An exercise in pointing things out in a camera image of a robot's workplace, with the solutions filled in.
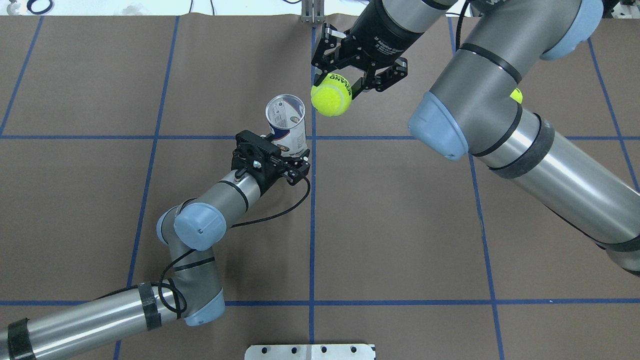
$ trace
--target black cable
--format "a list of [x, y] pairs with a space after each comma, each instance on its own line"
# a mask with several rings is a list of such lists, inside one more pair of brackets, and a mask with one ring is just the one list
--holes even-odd
[[[183, 303], [185, 303], [185, 304], [186, 304], [186, 299], [184, 298], [184, 295], [183, 295], [183, 294], [180, 292], [180, 290], [178, 290], [175, 286], [173, 286], [173, 285], [171, 285], [171, 284], [165, 284], [165, 283], [163, 283], [163, 282], [151, 282], [151, 285], [152, 285], [152, 286], [160, 286], [160, 287], [162, 287], [162, 288], [166, 288], [166, 289], [171, 290], [174, 294], [177, 294], [177, 296], [180, 298], [180, 299], [179, 299], [180, 301], [182, 301]], [[119, 294], [119, 293], [123, 293], [123, 292], [125, 292], [125, 291], [129, 291], [129, 290], [137, 289], [137, 288], [138, 288], [138, 285], [132, 285], [132, 286], [129, 286], [129, 287], [127, 287], [127, 288], [122, 288], [122, 289], [118, 289], [118, 290], [116, 290], [116, 291], [112, 291], [112, 292], [110, 292], [110, 293], [108, 293], [108, 294], [105, 294], [105, 295], [103, 295], [103, 296], [101, 296], [101, 297], [99, 297], [99, 298], [95, 299], [95, 300], [103, 299], [103, 298], [106, 298], [106, 297], [110, 297], [110, 296], [112, 296], [112, 295], [116, 295], [116, 294]]]
[[460, 10], [460, 17], [458, 17], [458, 26], [456, 28], [456, 51], [460, 48], [460, 34], [462, 32], [462, 20], [465, 18], [465, 14], [467, 13], [467, 8], [469, 7], [469, 0], [465, 1], [465, 4], [462, 5], [462, 10]]
[[[286, 209], [285, 211], [281, 212], [281, 213], [277, 213], [275, 215], [271, 215], [270, 217], [266, 217], [266, 218], [261, 218], [258, 220], [252, 220], [252, 221], [247, 221], [247, 222], [241, 222], [238, 223], [236, 225], [233, 225], [232, 227], [240, 227], [240, 226], [246, 226], [246, 225], [252, 225], [252, 224], [256, 224], [259, 222], [264, 222], [264, 221], [268, 221], [268, 220], [272, 220], [275, 219], [277, 217], [280, 217], [282, 215], [288, 214], [290, 212], [292, 212], [294, 209], [296, 209], [298, 206], [300, 206], [300, 204], [302, 204], [302, 202], [309, 196], [309, 193], [311, 192], [311, 182], [309, 181], [309, 179], [307, 179], [307, 177], [303, 177], [304, 181], [307, 183], [307, 192], [305, 192], [304, 196], [302, 197], [302, 199], [300, 199], [294, 206], [291, 206], [289, 209]], [[180, 260], [186, 258], [187, 256], [189, 256], [190, 254], [192, 254], [196, 249], [190, 249], [187, 252], [185, 252], [184, 254], [180, 255], [179, 257], [177, 257], [175, 260], [173, 260], [169, 265], [166, 266], [166, 268], [164, 268], [164, 270], [162, 271], [162, 273], [160, 274], [160, 281], [159, 282], [152, 282], [151, 285], [152, 286], [157, 286], [158, 288], [158, 295], [160, 298], [160, 302], [162, 302], [162, 305], [164, 305], [169, 311], [171, 311], [172, 313], [175, 313], [177, 315], [177, 318], [179, 319], [182, 316], [182, 313], [184, 313], [187, 310], [187, 299], [185, 299], [184, 295], [182, 294], [182, 292], [180, 292], [180, 290], [178, 290], [173, 281], [171, 279], [169, 279], [169, 284], [165, 284], [164, 281], [164, 277], [166, 276], [166, 273], [169, 272], [169, 270], [175, 265], [177, 264]], [[123, 293], [125, 291], [129, 291], [132, 289], [137, 289], [138, 285], [132, 285], [132, 286], [128, 286], [126, 288], [122, 288], [122, 289], [118, 289], [115, 291], [112, 291], [108, 294], [105, 294], [98, 299], [103, 299], [105, 297], [110, 297], [112, 295], [116, 295], [119, 293]], [[172, 291], [173, 293], [173, 299], [175, 301], [175, 304], [177, 307], [173, 307], [171, 305], [169, 305], [169, 303], [166, 301], [166, 299], [164, 298], [164, 294], [162, 292], [162, 288], [166, 288]]]
[[[164, 294], [162, 294], [162, 290], [161, 290], [161, 284], [164, 284], [164, 277], [166, 275], [166, 273], [169, 271], [169, 269], [171, 269], [175, 264], [177, 264], [180, 260], [186, 258], [187, 256], [189, 256], [191, 253], [193, 253], [196, 249], [191, 249], [187, 252], [185, 252], [184, 254], [178, 256], [175, 260], [173, 260], [171, 263], [169, 263], [169, 265], [166, 266], [166, 268], [164, 268], [164, 270], [162, 271], [162, 274], [160, 275], [160, 284], [158, 284], [158, 295], [160, 295], [160, 302], [162, 302], [162, 305], [164, 305], [167, 309], [169, 309], [172, 313], [176, 313], [178, 316], [178, 319], [180, 318], [180, 316], [182, 315], [183, 312], [185, 312], [187, 310], [187, 300], [184, 298], [184, 296], [182, 296], [182, 293], [176, 289], [176, 291], [173, 291], [173, 298], [175, 300], [175, 296], [176, 293], [179, 296], [178, 301], [175, 302], [176, 307], [173, 307], [171, 305], [169, 305], [169, 303], [164, 299]], [[180, 300], [184, 301], [184, 307], [180, 307]]]
[[283, 211], [281, 213], [277, 213], [275, 215], [271, 215], [270, 217], [266, 217], [266, 218], [262, 218], [262, 219], [258, 219], [258, 220], [247, 221], [247, 222], [241, 222], [241, 223], [238, 223], [236, 225], [232, 225], [231, 227], [252, 225], [252, 224], [259, 223], [259, 222], [275, 219], [275, 218], [280, 217], [280, 216], [282, 216], [284, 214], [288, 214], [288, 213], [292, 212], [293, 209], [297, 208], [300, 204], [302, 204], [302, 202], [309, 196], [309, 193], [311, 192], [311, 183], [309, 182], [309, 179], [307, 179], [306, 177], [303, 177], [303, 179], [307, 182], [307, 192], [302, 197], [302, 199], [300, 199], [300, 201], [298, 201], [294, 206], [291, 206], [289, 209], [286, 209], [285, 211]]
[[36, 0], [29, 0], [27, 1], [27, 10], [29, 10], [29, 12], [31, 12], [33, 15], [42, 15], [44, 13], [49, 12], [49, 10], [51, 10], [51, 8], [53, 8], [53, 0], [49, 0], [49, 5], [47, 6], [46, 9], [41, 10], [39, 12], [35, 12], [33, 11], [33, 9], [31, 9], [31, 6], [33, 6], [33, 3], [35, 3]]

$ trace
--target blue grid line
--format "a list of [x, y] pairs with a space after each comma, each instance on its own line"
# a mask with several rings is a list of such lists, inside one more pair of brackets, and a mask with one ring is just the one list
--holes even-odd
[[[235, 135], [0, 135], [0, 140], [235, 140]], [[640, 136], [566, 136], [569, 140], [638, 141]], [[410, 135], [317, 135], [316, 140], [417, 140]]]
[[1, 135], [7, 140], [151, 140], [153, 135]]
[[496, 300], [498, 305], [554, 305], [554, 304], [640, 304], [640, 299], [523, 299]]
[[[145, 210], [147, 208], [147, 196], [149, 193], [149, 184], [151, 183], [151, 174], [154, 168], [154, 162], [156, 160], [156, 149], [158, 144], [158, 138], [160, 133], [160, 124], [162, 123], [162, 115], [164, 110], [164, 99], [166, 98], [166, 89], [169, 86], [169, 77], [171, 74], [171, 64], [173, 61], [173, 50], [175, 49], [175, 39], [178, 35], [178, 24], [180, 23], [180, 17], [175, 17], [175, 24], [173, 25], [173, 36], [171, 40], [171, 48], [169, 49], [169, 59], [166, 64], [166, 72], [164, 74], [164, 85], [162, 89], [162, 95], [160, 97], [160, 105], [158, 108], [158, 118], [156, 120], [156, 130], [154, 132], [154, 142], [151, 146], [151, 155], [149, 156], [149, 166], [147, 168], [147, 178], [145, 180], [145, 189], [142, 194], [142, 202], [140, 205], [140, 215], [138, 217], [138, 228], [136, 229], [136, 237], [133, 242], [133, 250], [131, 251], [131, 262], [129, 265], [129, 275], [127, 276], [127, 287], [131, 286], [133, 282], [133, 273], [136, 268], [136, 259], [138, 257], [138, 245], [140, 244], [140, 234], [142, 233], [142, 221], [145, 217]], [[121, 340], [116, 342], [115, 349], [113, 351], [113, 359], [118, 360], [120, 357], [120, 344]]]
[[491, 300], [316, 300], [316, 306], [449, 306], [491, 305]]
[[[0, 300], [0, 306], [78, 306], [88, 300]], [[226, 306], [469, 306], [469, 305], [640, 304], [638, 298], [468, 299], [468, 300], [228, 300]]]
[[0, 306], [76, 306], [82, 300], [0, 300]]
[[309, 306], [308, 300], [225, 301], [226, 306]]
[[[314, 51], [316, 42], [316, 27], [311, 27], [311, 53]], [[311, 86], [314, 84], [314, 67], [311, 66]], [[316, 299], [316, 163], [317, 163], [317, 132], [316, 132], [316, 109], [311, 106], [311, 151], [313, 152], [313, 162], [311, 163], [311, 212], [310, 212], [310, 234], [309, 234], [309, 343], [316, 341], [315, 334], [315, 312], [314, 301]]]
[[122, 344], [122, 341], [118, 340], [116, 341], [116, 349], [113, 351], [113, 360], [118, 360], [118, 358], [120, 357], [120, 345]]
[[456, 53], [456, 41], [453, 35], [453, 23], [451, 22], [451, 18], [447, 17], [447, 22], [449, 23], [449, 40], [451, 40], [451, 52]]
[[[451, 24], [451, 18], [447, 18], [449, 20], [449, 38], [454, 43], [454, 33], [453, 26]], [[455, 54], [455, 47], [452, 45], [453, 53]], [[482, 203], [480, 201], [480, 189], [478, 187], [477, 176], [476, 176], [476, 166], [474, 164], [474, 159], [471, 154], [468, 155], [469, 165], [471, 169], [471, 179], [474, 185], [474, 194], [476, 196], [476, 211], [478, 214], [478, 218], [480, 219], [480, 227], [482, 232], [482, 243], [483, 243], [483, 252], [484, 252], [484, 265], [486, 267], [486, 277], [489, 285], [489, 294], [491, 296], [491, 308], [493, 312], [493, 326], [495, 327], [495, 339], [498, 346], [498, 355], [500, 360], [504, 360], [504, 348], [502, 346], [502, 331], [500, 329], [500, 318], [498, 316], [498, 305], [495, 300], [495, 288], [493, 286], [493, 272], [491, 270], [491, 259], [489, 257], [489, 246], [486, 242], [486, 229], [484, 227], [484, 216], [482, 212]]]
[[409, 135], [321, 135], [316, 136], [317, 140], [416, 140]]
[[9, 114], [11, 113], [11, 108], [13, 106], [15, 96], [18, 94], [18, 88], [20, 88], [20, 83], [22, 82], [22, 76], [24, 75], [24, 71], [27, 69], [27, 65], [29, 64], [29, 59], [31, 58], [31, 53], [33, 52], [33, 48], [36, 45], [36, 40], [38, 39], [38, 34], [40, 34], [40, 28], [42, 27], [43, 21], [44, 21], [44, 16], [41, 16], [40, 20], [38, 21], [38, 26], [36, 27], [36, 31], [33, 33], [33, 39], [31, 39], [31, 45], [29, 45], [27, 56], [24, 58], [24, 63], [22, 63], [22, 68], [20, 69], [18, 80], [16, 80], [15, 82], [15, 86], [11, 94], [11, 99], [9, 99], [9, 104], [6, 106], [6, 111], [4, 112], [4, 118], [2, 120], [2, 124], [0, 125], [0, 135], [2, 135], [4, 131], [4, 127], [6, 126], [6, 122], [7, 120], [9, 120]]
[[235, 140], [235, 135], [159, 135], [160, 140]]
[[604, 94], [604, 98], [607, 101], [607, 107], [609, 108], [609, 113], [611, 114], [611, 120], [613, 120], [613, 126], [616, 128], [616, 134], [618, 134], [618, 137], [620, 138], [620, 147], [622, 148], [622, 153], [625, 155], [625, 161], [627, 162], [629, 173], [631, 173], [631, 179], [634, 182], [636, 191], [640, 192], [640, 186], [638, 186], [638, 180], [636, 179], [636, 172], [634, 171], [634, 167], [631, 164], [631, 159], [629, 158], [629, 153], [627, 152], [627, 146], [625, 145], [625, 141], [622, 140], [621, 138], [622, 131], [620, 131], [620, 125], [618, 124], [616, 113], [615, 111], [613, 111], [613, 106], [611, 105], [611, 99], [609, 98], [607, 87], [604, 85], [604, 79], [602, 77], [602, 73], [600, 72], [600, 66], [598, 64], [598, 59], [596, 58], [596, 52], [593, 49], [593, 43], [591, 42], [591, 38], [589, 37], [587, 41], [589, 43], [589, 51], [591, 52], [591, 59], [593, 60], [593, 66], [595, 67], [596, 74], [598, 75], [600, 87], [602, 87], [602, 93]]

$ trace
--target gray joint cap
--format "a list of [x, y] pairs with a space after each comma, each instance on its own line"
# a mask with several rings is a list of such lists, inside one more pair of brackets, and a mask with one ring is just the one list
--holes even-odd
[[225, 313], [225, 297], [222, 290], [209, 301], [200, 310], [193, 313], [191, 316], [184, 318], [184, 321], [189, 326], [198, 326], [204, 323], [212, 322], [213, 320], [222, 316]]
[[204, 251], [222, 239], [227, 231], [227, 221], [214, 206], [193, 202], [175, 217], [173, 229], [185, 245]]
[[602, 0], [582, 0], [578, 14], [564, 37], [540, 58], [556, 60], [572, 52], [579, 43], [586, 41], [593, 34], [600, 23], [603, 10]]
[[409, 132], [449, 160], [458, 160], [469, 151], [460, 126], [442, 101], [426, 92], [409, 120]]

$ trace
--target yellow tennis ball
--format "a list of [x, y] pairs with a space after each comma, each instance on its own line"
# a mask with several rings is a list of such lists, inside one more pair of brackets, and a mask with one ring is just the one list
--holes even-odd
[[351, 105], [351, 85], [339, 74], [331, 73], [311, 88], [311, 103], [324, 116], [342, 115]]
[[511, 98], [515, 101], [518, 102], [518, 104], [522, 104], [522, 92], [520, 91], [519, 88], [516, 88], [512, 93], [511, 93]]

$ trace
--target plastic cup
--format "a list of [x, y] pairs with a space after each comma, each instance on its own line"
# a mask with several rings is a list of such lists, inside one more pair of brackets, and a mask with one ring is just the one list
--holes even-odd
[[305, 104], [297, 96], [282, 94], [267, 103], [264, 110], [273, 140], [282, 156], [297, 157], [307, 150]]

